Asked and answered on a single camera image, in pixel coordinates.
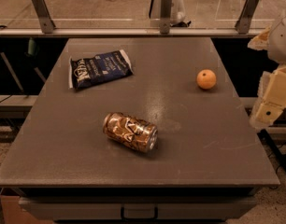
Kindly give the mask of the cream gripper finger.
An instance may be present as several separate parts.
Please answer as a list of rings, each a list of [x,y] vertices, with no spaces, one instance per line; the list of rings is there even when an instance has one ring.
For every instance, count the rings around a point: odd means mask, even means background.
[[[248,43],[248,48],[254,49],[254,50],[267,50],[270,29],[271,27],[268,26],[257,36],[252,38],[250,42]]]
[[[272,125],[286,108],[285,64],[272,73],[263,72],[257,95],[250,114],[250,125],[254,128],[265,128]]]

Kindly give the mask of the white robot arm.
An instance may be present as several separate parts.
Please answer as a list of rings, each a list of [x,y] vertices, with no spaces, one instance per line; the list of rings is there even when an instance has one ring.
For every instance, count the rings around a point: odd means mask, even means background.
[[[255,36],[248,47],[266,50],[268,58],[279,65],[273,72],[263,72],[257,91],[258,98],[250,114],[251,126],[268,127],[286,108],[286,10],[271,26]]]

